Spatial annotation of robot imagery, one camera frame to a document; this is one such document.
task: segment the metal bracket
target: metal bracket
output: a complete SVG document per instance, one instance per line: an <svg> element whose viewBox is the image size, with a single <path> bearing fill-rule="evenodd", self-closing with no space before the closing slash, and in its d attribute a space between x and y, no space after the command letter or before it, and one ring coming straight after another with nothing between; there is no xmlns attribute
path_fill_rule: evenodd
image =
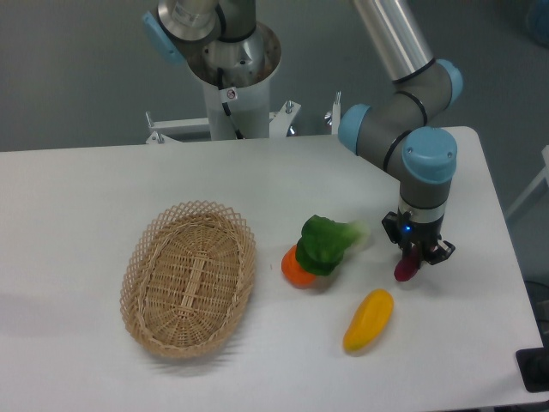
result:
<svg viewBox="0 0 549 412"><path fill-rule="evenodd" d="M301 110L301 105L295 101L288 100L284 103L284 106L282 106L278 113L273 113L273 119L268 125L268 136L271 138L288 136L288 131L292 127L292 121L298 115L299 110Z"/></svg>
<svg viewBox="0 0 549 412"><path fill-rule="evenodd" d="M330 127L332 135L337 135L341 122L341 92L335 94L332 111L324 115L324 123Z"/></svg>
<svg viewBox="0 0 549 412"><path fill-rule="evenodd" d="M301 105L294 101L287 101L279 112L269 114L269 137L286 137L295 135L292 121L298 115ZM167 142L178 142L166 135L195 135L197 133L209 132L208 118L189 118L185 120L170 120L165 122L154 122L151 112L146 112L148 131L151 133L147 144Z"/></svg>
<svg viewBox="0 0 549 412"><path fill-rule="evenodd" d="M526 189L522 191L519 197L505 211L505 220L509 221L524 209L525 205L532 205L537 199L547 192L549 186L549 146L546 146L542 151L543 161L545 166L541 172L530 182Z"/></svg>

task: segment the cable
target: cable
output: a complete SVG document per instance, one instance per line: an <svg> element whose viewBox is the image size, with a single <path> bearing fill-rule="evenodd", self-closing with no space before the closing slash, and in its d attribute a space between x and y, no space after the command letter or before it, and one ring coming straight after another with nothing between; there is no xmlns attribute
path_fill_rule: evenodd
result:
<svg viewBox="0 0 549 412"><path fill-rule="evenodd" d="M542 286L544 288L549 289L549 285L546 285L545 283L537 282L537 281L524 281L524 283L531 283L533 285Z"/></svg>
<svg viewBox="0 0 549 412"><path fill-rule="evenodd" d="M223 90L223 69L221 67L217 68L217 88L219 90ZM229 108L228 103L222 103L223 105L223 111L225 112L226 116L231 120L232 128L234 129L234 134L236 135L238 140L245 139L244 135L240 131L237 122L235 122L234 117L232 116L231 109Z"/></svg>

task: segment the woven basket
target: woven basket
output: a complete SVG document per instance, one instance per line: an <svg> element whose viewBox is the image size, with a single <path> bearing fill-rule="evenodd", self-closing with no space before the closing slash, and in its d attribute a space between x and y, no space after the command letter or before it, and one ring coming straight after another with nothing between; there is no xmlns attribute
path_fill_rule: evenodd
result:
<svg viewBox="0 0 549 412"><path fill-rule="evenodd" d="M242 317L254 281L246 221L218 203L181 203L151 222L124 276L121 312L147 350L190 358L218 348Z"/></svg>

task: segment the leafy vegetable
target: leafy vegetable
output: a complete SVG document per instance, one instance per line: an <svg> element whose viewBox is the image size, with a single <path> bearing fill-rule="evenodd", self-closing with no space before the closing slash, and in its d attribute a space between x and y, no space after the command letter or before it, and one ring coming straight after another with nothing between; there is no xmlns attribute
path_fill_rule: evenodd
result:
<svg viewBox="0 0 549 412"><path fill-rule="evenodd" d="M341 263L345 250L365 241L369 234L362 221L338 223L313 215L301 229L295 257L304 270L328 276Z"/></svg>

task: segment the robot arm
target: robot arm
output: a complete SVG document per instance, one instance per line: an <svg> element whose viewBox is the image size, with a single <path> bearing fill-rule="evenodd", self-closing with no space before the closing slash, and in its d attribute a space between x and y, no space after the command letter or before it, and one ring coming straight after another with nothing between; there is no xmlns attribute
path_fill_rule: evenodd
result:
<svg viewBox="0 0 549 412"><path fill-rule="evenodd" d="M442 241L457 146L450 133L426 127L462 90L450 62L435 60L406 2L353 0L395 84L392 99L377 109L352 107L341 120L339 138L356 155L401 182L397 213L383 226L403 259L417 266L449 258L455 247Z"/></svg>
<svg viewBox="0 0 549 412"><path fill-rule="evenodd" d="M413 257L417 268L437 264L455 249L442 241L440 229L457 146L450 133L426 125L457 99L462 77L450 62L433 58L404 0L353 4L396 91L385 106L352 107L341 120L339 138L401 182L398 211L389 212L383 226L403 258ZM219 88L261 81L265 49L256 30L255 0L160 0L144 21L155 43L164 34L168 49L175 45L186 58L205 53L204 64Z"/></svg>

